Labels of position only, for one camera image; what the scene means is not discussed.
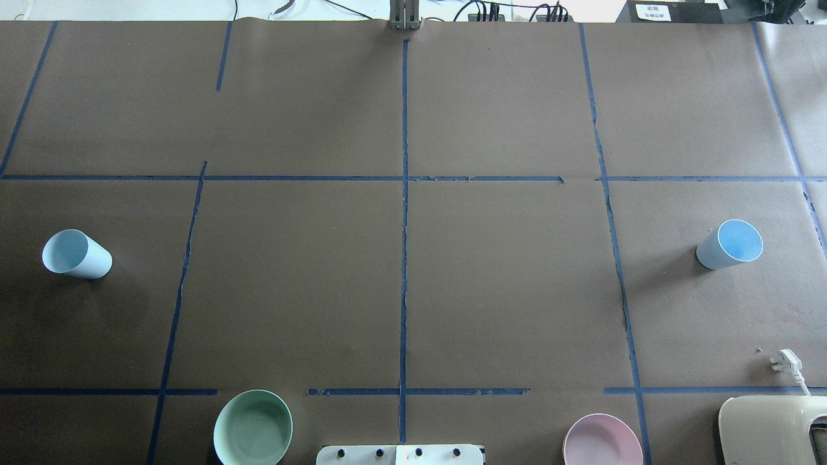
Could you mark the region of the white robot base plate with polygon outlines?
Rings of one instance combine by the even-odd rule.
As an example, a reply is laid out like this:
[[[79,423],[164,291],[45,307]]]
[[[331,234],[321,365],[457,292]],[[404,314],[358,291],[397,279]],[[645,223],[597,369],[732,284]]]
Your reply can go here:
[[[316,464],[485,464],[484,447],[475,444],[329,445]]]

